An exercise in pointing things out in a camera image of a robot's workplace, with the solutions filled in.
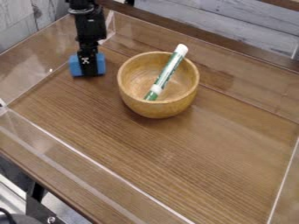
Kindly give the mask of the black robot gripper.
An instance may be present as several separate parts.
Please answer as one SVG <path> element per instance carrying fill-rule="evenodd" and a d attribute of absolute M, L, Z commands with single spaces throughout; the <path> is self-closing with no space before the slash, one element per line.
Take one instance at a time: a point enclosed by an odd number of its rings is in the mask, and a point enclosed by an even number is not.
<path fill-rule="evenodd" d="M 98 44 L 109 31 L 103 7 L 95 0 L 66 0 L 69 13 L 75 17 L 79 42 L 79 65 L 85 76 L 98 75 Z"/>

